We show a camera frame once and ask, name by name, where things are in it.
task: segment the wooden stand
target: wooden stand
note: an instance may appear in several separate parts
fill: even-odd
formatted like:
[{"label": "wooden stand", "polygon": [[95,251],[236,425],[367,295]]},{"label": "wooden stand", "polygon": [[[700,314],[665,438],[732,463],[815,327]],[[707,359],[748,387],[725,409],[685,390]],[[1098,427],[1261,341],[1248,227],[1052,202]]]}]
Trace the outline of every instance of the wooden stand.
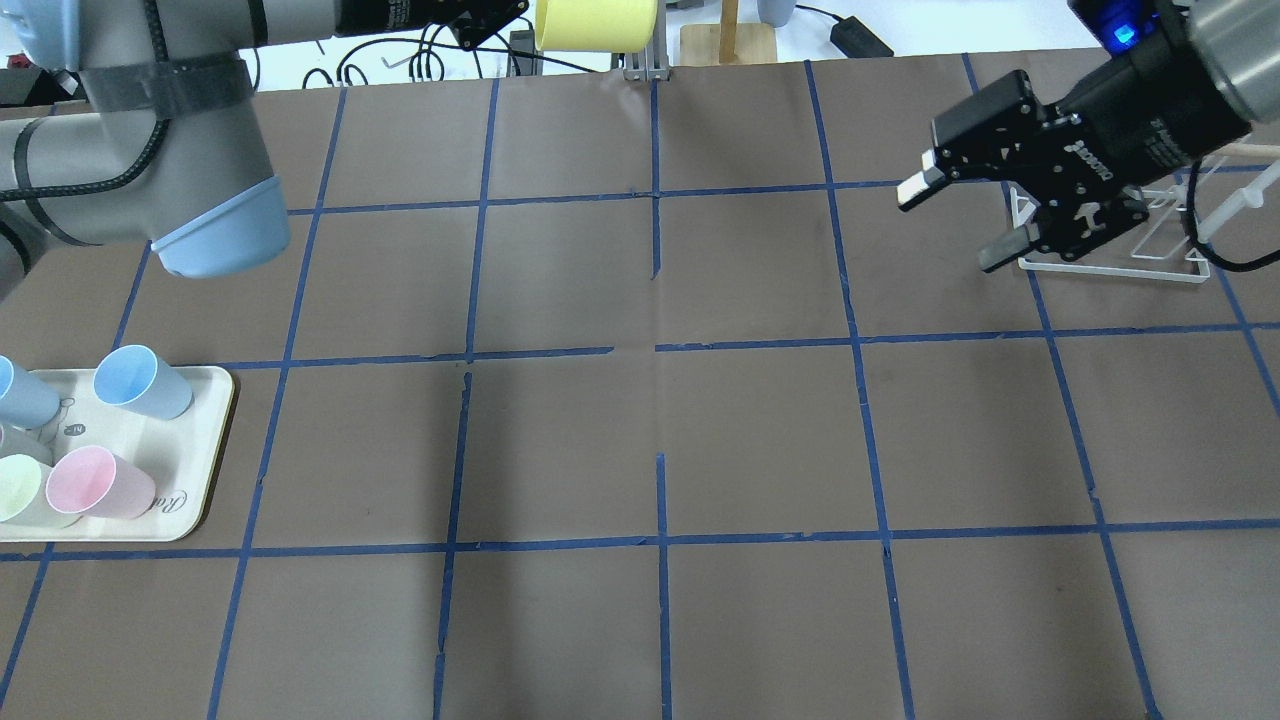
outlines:
[{"label": "wooden stand", "polygon": [[737,0],[723,0],[719,24],[680,28],[680,64],[759,65],[778,61],[773,26],[737,22]]}]

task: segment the metal bracket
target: metal bracket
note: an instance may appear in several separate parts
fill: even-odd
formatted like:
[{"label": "metal bracket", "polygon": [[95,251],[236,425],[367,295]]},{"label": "metal bracket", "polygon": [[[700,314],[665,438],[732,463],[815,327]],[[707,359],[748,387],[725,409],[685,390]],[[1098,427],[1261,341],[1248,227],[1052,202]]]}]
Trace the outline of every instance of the metal bracket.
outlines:
[{"label": "metal bracket", "polygon": [[658,3],[653,37],[639,53],[623,56],[622,77],[631,81],[671,79],[671,58],[667,55],[667,4]]}]

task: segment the wooden base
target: wooden base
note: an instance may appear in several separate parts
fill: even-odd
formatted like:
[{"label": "wooden base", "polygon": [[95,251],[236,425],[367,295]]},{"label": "wooden base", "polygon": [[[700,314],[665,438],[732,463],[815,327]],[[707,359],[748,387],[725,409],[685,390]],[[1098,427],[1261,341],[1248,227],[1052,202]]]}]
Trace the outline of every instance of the wooden base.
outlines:
[{"label": "wooden base", "polygon": [[778,44],[773,26],[740,23],[732,63],[719,61],[719,24],[691,24],[680,28],[680,64],[705,68],[710,65],[762,65],[778,61]]}]

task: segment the light blue joint cap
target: light blue joint cap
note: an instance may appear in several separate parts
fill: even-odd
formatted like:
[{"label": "light blue joint cap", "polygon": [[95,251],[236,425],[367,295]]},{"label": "light blue joint cap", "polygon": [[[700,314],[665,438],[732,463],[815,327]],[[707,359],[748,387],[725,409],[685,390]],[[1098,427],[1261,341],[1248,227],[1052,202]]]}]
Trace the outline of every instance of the light blue joint cap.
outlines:
[{"label": "light blue joint cap", "polygon": [[271,176],[151,243],[172,274],[216,278],[256,268],[289,246],[280,178]]},{"label": "light blue joint cap", "polygon": [[46,70],[79,70],[79,0],[0,0],[27,58]]}]

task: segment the wooden post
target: wooden post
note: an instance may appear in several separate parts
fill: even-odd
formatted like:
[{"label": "wooden post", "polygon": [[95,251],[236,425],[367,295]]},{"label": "wooden post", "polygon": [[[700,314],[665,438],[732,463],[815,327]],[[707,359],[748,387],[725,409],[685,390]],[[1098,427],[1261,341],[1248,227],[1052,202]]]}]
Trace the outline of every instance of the wooden post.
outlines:
[{"label": "wooden post", "polygon": [[722,0],[721,6],[721,64],[733,64],[737,50],[737,0]]}]

